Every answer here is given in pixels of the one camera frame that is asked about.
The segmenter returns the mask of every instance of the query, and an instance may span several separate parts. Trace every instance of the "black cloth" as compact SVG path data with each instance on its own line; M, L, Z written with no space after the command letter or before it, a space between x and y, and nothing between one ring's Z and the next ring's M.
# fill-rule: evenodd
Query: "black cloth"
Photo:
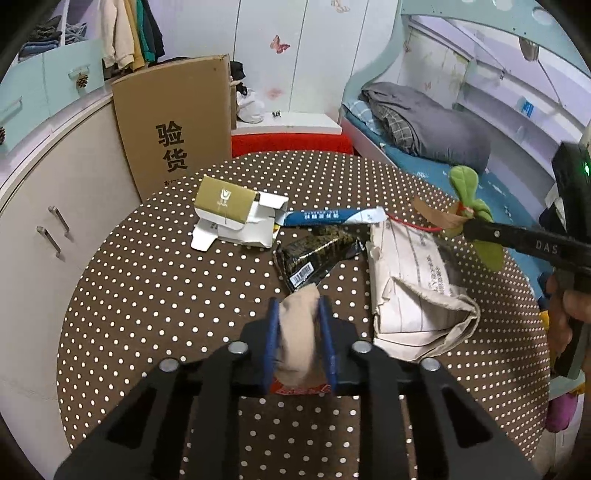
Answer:
M162 32L152 14L148 0L142 0L142 4L144 6L144 18L142 19L144 35L146 37L146 42L148 43L148 48L150 51L154 52L157 61L160 57L164 57Z
M242 80L244 77L246 77L246 75L244 75L244 68L241 62L230 62L230 75L232 76L232 80Z
M242 80L243 78L246 78L246 75L244 75L242 62L230 62L230 75L232 76L232 80ZM242 82L236 85L236 91L240 92L244 96L248 95L248 89L246 88L246 85L244 85Z

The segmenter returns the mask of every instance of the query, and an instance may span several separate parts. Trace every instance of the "folded clothes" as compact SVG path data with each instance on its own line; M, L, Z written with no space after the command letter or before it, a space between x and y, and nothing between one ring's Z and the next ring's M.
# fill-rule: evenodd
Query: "folded clothes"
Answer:
M57 48L57 45L46 45L46 46L39 46L39 45L30 45L21 48L20 55L27 56L27 55L35 55L37 53L44 53L46 51L53 50Z
M66 45L71 45L73 43L78 43L81 41L85 41L86 39L84 37L81 37L80 35L72 35L69 37L66 37Z
M68 38L77 38L79 41L86 40L84 35L80 35L78 33L66 33L66 40Z
M36 28L56 28L61 22L61 15L56 15L55 17L50 18L45 23L38 24Z
M47 41L47 40L59 40L61 37L61 32L55 29L52 30L52 33L43 33L34 31L29 35L29 41Z
M58 47L60 44L59 40L45 40L45 41L28 41L23 45L23 47L45 47L47 45L55 45Z
M86 27L87 27L86 22L78 23L78 24L74 24L74 25L70 25L69 23L67 23L66 24L66 34L75 33L75 34L84 36L84 35L86 35Z

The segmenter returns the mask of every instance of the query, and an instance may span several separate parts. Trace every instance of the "torn paper packaging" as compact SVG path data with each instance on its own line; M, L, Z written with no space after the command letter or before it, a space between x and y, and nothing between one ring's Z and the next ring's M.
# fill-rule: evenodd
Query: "torn paper packaging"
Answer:
M228 242L270 248L282 222L288 197L256 192L205 176L195 198L199 221L191 247L205 252L216 238Z
M387 220L367 244L374 344L416 362L472 336L480 308L462 286L451 252L426 232Z

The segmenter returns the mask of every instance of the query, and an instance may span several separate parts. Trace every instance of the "gray blanket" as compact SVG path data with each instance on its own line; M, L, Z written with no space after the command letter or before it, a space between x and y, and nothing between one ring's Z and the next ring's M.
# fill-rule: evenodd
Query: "gray blanket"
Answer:
M389 121L393 116L399 115L408 122L414 137L413 151L409 153L451 165L466 165L478 173L485 170L491 141L469 114L443 108L424 93L390 82L373 83L362 93L385 128L394 125Z

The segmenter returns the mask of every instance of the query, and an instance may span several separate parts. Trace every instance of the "cabinet door handle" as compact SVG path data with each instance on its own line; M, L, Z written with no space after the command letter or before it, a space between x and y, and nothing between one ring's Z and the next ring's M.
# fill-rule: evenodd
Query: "cabinet door handle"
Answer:
M51 234L47 231L47 228L45 228L43 226L38 226L37 227L37 232L39 232L40 234L42 234L45 238L47 238L49 240L49 243L51 243L53 245L53 248L56 249L56 257L59 257L60 254L61 254L61 248L56 243L56 241L53 239L53 237L51 236Z
M60 213L59 209L57 207L52 206L52 207L49 207L49 211L60 219L60 222L64 226L64 230L65 230L64 236L68 236L68 233L70 233L70 227L68 226L67 222L64 220L64 217Z

